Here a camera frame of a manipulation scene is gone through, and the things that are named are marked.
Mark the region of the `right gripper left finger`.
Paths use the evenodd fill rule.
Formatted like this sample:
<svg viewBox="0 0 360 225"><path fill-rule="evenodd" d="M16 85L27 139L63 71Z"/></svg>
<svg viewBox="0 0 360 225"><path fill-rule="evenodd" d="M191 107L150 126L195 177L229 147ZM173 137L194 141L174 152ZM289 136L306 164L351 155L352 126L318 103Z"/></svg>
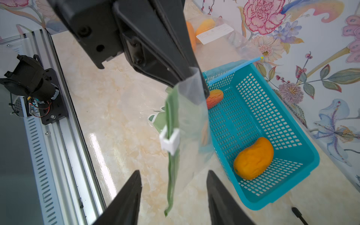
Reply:
<svg viewBox="0 0 360 225"><path fill-rule="evenodd" d="M136 225L140 211L142 181L135 170L95 225Z"/></svg>

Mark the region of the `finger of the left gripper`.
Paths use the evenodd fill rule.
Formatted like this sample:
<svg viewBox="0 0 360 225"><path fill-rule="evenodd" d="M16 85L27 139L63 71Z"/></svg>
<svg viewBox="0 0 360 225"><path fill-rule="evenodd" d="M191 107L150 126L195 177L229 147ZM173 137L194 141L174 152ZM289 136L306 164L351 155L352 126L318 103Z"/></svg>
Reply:
<svg viewBox="0 0 360 225"><path fill-rule="evenodd" d="M200 68L184 6L185 1L115 1L112 6L130 65L136 72L170 87Z"/></svg>

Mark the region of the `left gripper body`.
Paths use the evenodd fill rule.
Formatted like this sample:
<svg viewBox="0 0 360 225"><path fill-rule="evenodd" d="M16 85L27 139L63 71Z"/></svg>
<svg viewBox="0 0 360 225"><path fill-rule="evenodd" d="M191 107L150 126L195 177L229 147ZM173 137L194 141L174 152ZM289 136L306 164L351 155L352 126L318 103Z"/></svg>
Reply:
<svg viewBox="0 0 360 225"><path fill-rule="evenodd" d="M115 1L48 1L97 68L124 52L113 13Z"/></svg>

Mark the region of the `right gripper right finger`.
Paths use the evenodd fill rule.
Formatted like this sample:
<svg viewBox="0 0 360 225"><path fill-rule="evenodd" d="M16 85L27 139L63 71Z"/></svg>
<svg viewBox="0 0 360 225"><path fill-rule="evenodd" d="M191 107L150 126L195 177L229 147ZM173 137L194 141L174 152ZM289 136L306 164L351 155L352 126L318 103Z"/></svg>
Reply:
<svg viewBox="0 0 360 225"><path fill-rule="evenodd" d="M212 170L208 171L206 185L210 218L213 225L254 224Z"/></svg>

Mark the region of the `large orange mango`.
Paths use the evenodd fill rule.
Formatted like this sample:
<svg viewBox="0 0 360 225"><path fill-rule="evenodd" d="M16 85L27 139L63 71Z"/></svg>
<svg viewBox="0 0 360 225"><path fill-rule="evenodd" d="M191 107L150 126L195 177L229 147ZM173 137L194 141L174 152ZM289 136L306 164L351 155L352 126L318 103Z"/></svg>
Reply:
<svg viewBox="0 0 360 225"><path fill-rule="evenodd" d="M192 50L195 52L197 47L195 31L192 24L189 21L186 21L186 25L187 25L187 31L191 42Z"/></svg>

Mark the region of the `clear zip-top bag blue zipper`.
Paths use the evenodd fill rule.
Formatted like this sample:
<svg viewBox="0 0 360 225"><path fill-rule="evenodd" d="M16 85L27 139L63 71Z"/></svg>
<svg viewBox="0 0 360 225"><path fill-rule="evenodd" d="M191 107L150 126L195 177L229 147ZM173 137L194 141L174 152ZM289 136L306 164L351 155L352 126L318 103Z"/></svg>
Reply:
<svg viewBox="0 0 360 225"><path fill-rule="evenodd" d="M206 19L213 19L216 26L197 35L201 43L196 44L194 54L209 86L232 72L263 59L260 50L226 20L200 15L187 21L192 24L196 32Z"/></svg>

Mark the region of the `small red-yellow mango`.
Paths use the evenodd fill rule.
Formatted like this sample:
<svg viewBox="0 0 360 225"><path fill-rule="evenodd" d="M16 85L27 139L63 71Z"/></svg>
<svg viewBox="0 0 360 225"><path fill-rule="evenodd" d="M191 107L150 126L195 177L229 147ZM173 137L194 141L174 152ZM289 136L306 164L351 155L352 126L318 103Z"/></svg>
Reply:
<svg viewBox="0 0 360 225"><path fill-rule="evenodd" d="M222 90L216 89L216 90L210 91L210 95L206 99L208 110L212 109L219 102L221 102L223 100L223 98L224 98L224 93Z"/></svg>

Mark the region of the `small yellow mango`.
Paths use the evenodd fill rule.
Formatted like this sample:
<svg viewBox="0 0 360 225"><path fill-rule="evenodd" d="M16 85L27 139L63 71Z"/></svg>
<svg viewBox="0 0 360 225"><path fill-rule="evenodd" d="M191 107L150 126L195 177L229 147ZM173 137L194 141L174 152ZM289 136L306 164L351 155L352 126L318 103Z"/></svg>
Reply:
<svg viewBox="0 0 360 225"><path fill-rule="evenodd" d="M200 44L201 41L197 38L197 35L200 35L216 26L216 23L213 19L206 19L204 20L200 26L197 28L195 35L196 35L196 43Z"/></svg>

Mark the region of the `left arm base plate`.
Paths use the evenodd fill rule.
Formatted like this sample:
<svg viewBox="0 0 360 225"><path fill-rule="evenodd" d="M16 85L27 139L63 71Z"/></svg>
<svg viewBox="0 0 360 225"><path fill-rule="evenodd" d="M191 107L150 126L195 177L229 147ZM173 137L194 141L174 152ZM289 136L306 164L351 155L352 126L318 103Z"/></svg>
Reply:
<svg viewBox="0 0 360 225"><path fill-rule="evenodd" d="M55 123L63 118L68 117L68 110L60 89L60 83L54 69L49 68L44 72L42 89L51 84L54 90L51 98L39 100L35 97L28 97L28 108L31 116L40 118L43 125Z"/></svg>

